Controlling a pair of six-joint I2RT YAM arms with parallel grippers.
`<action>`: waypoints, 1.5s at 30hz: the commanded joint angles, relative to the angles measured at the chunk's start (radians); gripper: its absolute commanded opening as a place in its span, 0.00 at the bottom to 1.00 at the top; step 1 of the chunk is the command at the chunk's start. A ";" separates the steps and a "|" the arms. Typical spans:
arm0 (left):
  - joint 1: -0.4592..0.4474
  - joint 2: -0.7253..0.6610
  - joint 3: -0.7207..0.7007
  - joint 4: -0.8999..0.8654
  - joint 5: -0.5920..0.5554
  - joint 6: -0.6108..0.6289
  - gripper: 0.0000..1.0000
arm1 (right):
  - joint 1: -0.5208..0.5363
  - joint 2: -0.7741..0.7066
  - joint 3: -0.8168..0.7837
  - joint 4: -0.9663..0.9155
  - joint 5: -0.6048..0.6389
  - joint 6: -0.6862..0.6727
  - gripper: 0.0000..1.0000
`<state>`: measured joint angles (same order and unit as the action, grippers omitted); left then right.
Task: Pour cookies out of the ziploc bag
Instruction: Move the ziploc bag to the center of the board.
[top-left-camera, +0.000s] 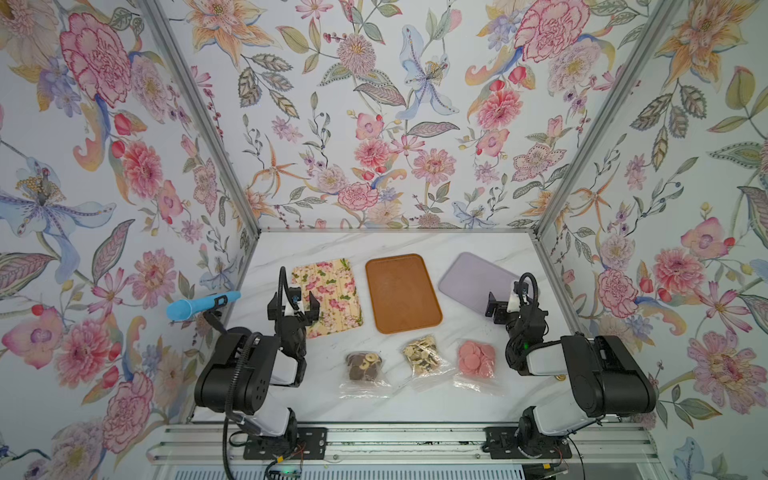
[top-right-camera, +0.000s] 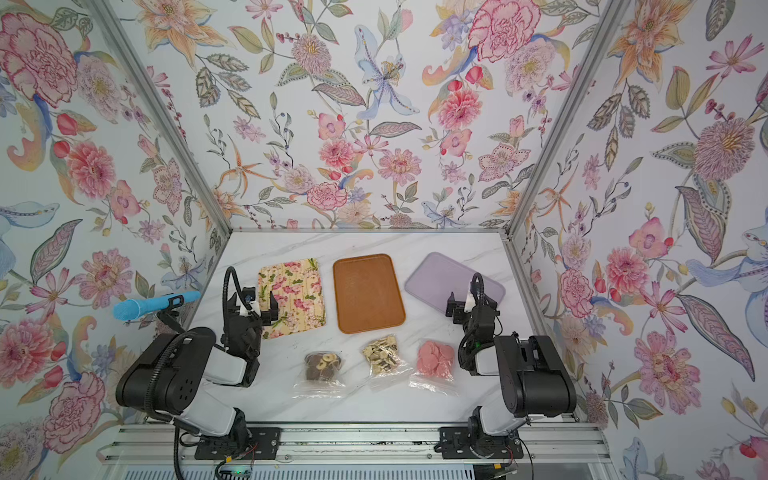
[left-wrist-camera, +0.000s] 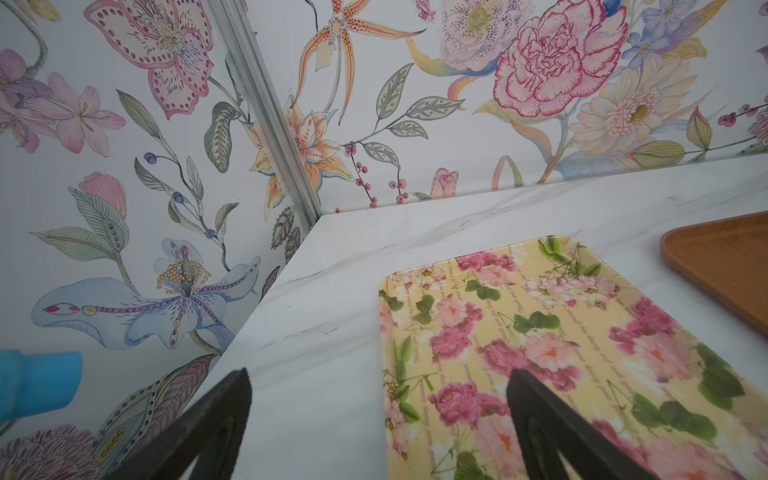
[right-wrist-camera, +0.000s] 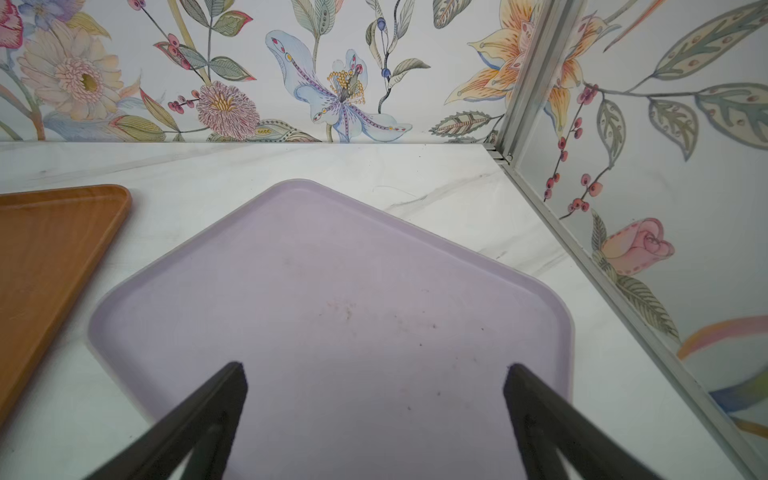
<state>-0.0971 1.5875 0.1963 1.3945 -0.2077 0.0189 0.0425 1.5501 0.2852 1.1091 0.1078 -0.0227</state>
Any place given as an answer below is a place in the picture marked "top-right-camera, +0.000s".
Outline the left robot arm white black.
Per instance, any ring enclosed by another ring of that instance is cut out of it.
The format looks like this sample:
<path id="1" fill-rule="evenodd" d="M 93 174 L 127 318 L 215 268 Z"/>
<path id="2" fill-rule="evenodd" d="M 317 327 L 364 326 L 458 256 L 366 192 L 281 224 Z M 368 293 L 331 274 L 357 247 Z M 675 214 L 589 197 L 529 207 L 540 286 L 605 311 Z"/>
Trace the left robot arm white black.
<path id="1" fill-rule="evenodd" d="M 145 300 L 125 300 L 113 308 L 120 321 L 154 314 L 172 329 L 155 338 L 122 375 L 115 388 L 118 404 L 145 413 L 201 438 L 218 454 L 234 456 L 256 444 L 245 414 L 201 389 L 201 383 L 246 388 L 259 369 L 262 331 L 279 317 L 270 293 L 257 305 L 253 288 L 224 302 L 224 332 L 209 327 L 185 330 L 179 309 L 201 298 L 197 291 Z"/>

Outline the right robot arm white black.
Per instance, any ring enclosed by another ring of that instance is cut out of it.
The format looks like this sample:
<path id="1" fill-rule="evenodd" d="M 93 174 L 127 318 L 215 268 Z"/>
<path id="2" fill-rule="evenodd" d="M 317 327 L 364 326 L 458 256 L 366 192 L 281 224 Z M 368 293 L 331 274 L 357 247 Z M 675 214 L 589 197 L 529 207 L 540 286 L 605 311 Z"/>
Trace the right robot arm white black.
<path id="1" fill-rule="evenodd" d="M 468 420 L 472 440 L 507 437 L 532 415 L 554 418 L 577 406 L 575 387 L 552 339 L 497 334 L 498 314 L 498 304 L 485 294 L 470 293 L 464 301 L 450 295 L 446 302 L 446 316 L 463 330 L 460 368 L 499 380 L 500 397 L 476 407 Z"/>

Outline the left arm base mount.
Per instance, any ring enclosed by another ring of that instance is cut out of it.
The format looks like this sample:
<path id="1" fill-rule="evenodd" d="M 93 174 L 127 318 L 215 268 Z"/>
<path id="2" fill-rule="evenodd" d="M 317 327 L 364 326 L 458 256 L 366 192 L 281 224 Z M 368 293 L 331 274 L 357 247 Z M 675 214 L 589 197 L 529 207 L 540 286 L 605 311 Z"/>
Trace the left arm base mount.
<path id="1" fill-rule="evenodd" d="M 282 429 L 277 427 L 248 427 L 246 433 L 225 437 L 202 436 L 194 458 L 196 460 L 235 459 L 275 460 Z"/>

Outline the ziploc bag round cookies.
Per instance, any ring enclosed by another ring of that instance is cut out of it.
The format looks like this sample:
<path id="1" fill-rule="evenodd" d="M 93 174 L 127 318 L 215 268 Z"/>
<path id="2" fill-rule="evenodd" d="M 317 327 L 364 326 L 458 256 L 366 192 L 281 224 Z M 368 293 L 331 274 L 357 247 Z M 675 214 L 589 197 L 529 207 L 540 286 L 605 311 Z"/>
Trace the ziploc bag round cookies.
<path id="1" fill-rule="evenodd" d="M 305 355 L 303 370 L 294 385 L 295 398 L 341 398 L 346 393 L 341 369 L 343 360 L 332 351 Z"/>

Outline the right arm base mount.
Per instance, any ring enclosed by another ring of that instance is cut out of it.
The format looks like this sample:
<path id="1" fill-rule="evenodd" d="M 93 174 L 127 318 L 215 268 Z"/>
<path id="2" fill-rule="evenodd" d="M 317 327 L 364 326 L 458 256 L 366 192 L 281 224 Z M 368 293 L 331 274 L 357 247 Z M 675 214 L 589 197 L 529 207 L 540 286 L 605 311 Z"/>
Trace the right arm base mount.
<path id="1" fill-rule="evenodd" d="M 517 434 L 491 436 L 484 432 L 471 432 L 469 427 L 438 429 L 439 438 L 434 451 L 446 460 L 501 460 L 522 459 L 522 442 Z"/>

